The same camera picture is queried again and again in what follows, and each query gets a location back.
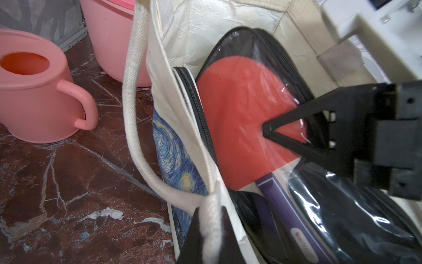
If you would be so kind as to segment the canvas tote bag starry print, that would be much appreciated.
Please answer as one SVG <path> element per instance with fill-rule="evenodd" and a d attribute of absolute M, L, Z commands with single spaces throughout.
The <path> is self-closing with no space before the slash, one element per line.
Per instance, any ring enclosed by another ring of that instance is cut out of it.
<path fill-rule="evenodd" d="M 422 261 L 421 1 L 136 1 L 127 144 L 178 264 Z"/>

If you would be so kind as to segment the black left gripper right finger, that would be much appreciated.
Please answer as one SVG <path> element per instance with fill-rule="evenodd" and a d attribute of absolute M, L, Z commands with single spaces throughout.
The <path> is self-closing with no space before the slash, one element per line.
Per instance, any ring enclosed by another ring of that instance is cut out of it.
<path fill-rule="evenodd" d="M 238 246 L 227 209 L 222 206 L 223 216 L 223 245 L 222 264 L 245 264 L 241 250 Z"/>

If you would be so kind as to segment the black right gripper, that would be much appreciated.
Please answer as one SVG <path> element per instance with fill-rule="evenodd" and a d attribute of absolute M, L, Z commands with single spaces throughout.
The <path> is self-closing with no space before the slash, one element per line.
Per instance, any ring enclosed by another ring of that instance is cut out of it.
<path fill-rule="evenodd" d="M 278 130 L 307 122 L 309 142 Z M 355 184 L 422 198 L 422 82 L 340 87 L 262 126 L 263 136 Z"/>

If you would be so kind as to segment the clear case red paddle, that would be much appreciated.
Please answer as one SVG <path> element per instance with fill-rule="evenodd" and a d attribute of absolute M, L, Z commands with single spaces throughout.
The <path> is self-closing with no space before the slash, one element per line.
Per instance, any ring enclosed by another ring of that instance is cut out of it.
<path fill-rule="evenodd" d="M 196 81 L 220 173 L 267 263 L 421 263 L 422 233 L 387 191 L 357 185 L 263 136 L 265 122 L 315 99 L 274 37 L 231 29 Z M 309 142 L 303 119 L 278 131 Z"/>

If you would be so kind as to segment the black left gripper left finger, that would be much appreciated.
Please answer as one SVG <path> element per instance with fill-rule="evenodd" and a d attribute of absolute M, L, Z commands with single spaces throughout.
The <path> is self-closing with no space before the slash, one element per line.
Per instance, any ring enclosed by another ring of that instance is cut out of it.
<path fill-rule="evenodd" d="M 189 231 L 176 264 L 202 263 L 203 237 L 200 232 L 199 211 L 200 208 L 197 208 L 194 212 Z"/>

